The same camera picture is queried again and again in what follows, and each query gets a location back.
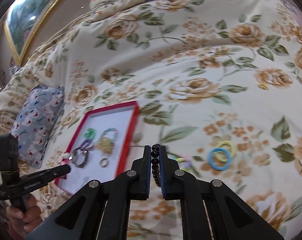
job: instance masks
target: blue ring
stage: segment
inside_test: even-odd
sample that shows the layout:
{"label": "blue ring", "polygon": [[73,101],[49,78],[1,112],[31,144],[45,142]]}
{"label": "blue ring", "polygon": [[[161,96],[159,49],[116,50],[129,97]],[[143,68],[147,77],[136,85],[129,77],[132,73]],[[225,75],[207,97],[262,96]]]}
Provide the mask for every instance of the blue ring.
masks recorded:
{"label": "blue ring", "polygon": [[[226,156],[227,156],[227,162],[226,164],[223,166],[223,167],[218,167],[217,165],[215,165],[215,163],[213,162],[213,154],[215,152],[223,152]],[[231,155],[230,153],[223,149],[223,148],[214,148],[212,149],[210,152],[209,152],[209,157],[208,157],[208,162],[210,164],[211,167],[213,167],[214,169],[218,170],[218,171],[224,171],[226,170],[227,168],[229,168],[230,166],[230,163],[231,163]]]}

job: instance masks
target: floral fabric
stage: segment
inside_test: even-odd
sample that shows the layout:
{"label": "floral fabric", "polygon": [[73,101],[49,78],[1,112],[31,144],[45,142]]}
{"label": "floral fabric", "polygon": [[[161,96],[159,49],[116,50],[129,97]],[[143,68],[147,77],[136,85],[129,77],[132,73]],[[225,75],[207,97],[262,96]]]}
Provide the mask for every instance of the floral fabric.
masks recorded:
{"label": "floral fabric", "polygon": [[18,114],[11,134],[19,141],[19,159],[40,168],[49,133],[63,106],[63,89],[38,86]]}
{"label": "floral fabric", "polygon": [[[294,238],[302,229],[301,27],[280,0],[121,1],[102,9],[103,20],[95,11],[75,20],[13,76],[0,93],[0,135],[34,86],[64,86],[41,169],[54,167],[88,110],[137,100],[126,169],[144,145],[168,145],[197,178],[221,179]],[[207,155],[226,140],[236,156],[218,171]],[[22,161],[20,170],[36,171]],[[70,197],[52,183],[35,195],[43,218]],[[162,200],[151,181],[149,200],[131,203],[128,237],[181,239],[179,217],[179,202]]]}

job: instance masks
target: pillow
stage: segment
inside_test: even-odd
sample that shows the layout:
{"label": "pillow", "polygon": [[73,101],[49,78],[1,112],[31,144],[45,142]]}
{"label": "pillow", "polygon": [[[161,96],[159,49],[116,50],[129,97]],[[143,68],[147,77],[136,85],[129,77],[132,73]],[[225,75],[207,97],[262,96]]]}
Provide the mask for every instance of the pillow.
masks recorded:
{"label": "pillow", "polygon": [[42,165],[46,142],[63,106],[63,99],[62,87],[35,87],[11,129],[11,134],[19,141],[19,159],[34,168]]}

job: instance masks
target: painting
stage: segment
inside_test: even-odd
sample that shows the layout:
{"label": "painting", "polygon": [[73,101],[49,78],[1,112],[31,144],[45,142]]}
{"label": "painting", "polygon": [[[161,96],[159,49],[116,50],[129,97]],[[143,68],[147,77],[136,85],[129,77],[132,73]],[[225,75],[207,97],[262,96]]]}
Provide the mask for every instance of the painting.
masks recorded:
{"label": "painting", "polygon": [[15,0],[9,8],[4,30],[18,65],[24,65],[28,47],[59,2],[61,0]]}

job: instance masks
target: silver ring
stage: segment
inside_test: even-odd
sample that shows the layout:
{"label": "silver ring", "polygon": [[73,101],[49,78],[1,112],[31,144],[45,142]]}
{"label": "silver ring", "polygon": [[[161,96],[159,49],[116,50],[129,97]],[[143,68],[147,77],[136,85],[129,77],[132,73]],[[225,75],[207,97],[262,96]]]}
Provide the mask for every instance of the silver ring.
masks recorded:
{"label": "silver ring", "polygon": [[[83,155],[84,160],[82,163],[78,163],[79,156]],[[89,151],[84,147],[78,147],[70,153],[69,160],[78,168],[83,168],[88,162]]]}
{"label": "silver ring", "polygon": [[100,166],[102,167],[102,168],[105,168],[106,166],[108,166],[109,165],[109,160],[107,159],[107,158],[102,158],[101,160],[100,160]]}

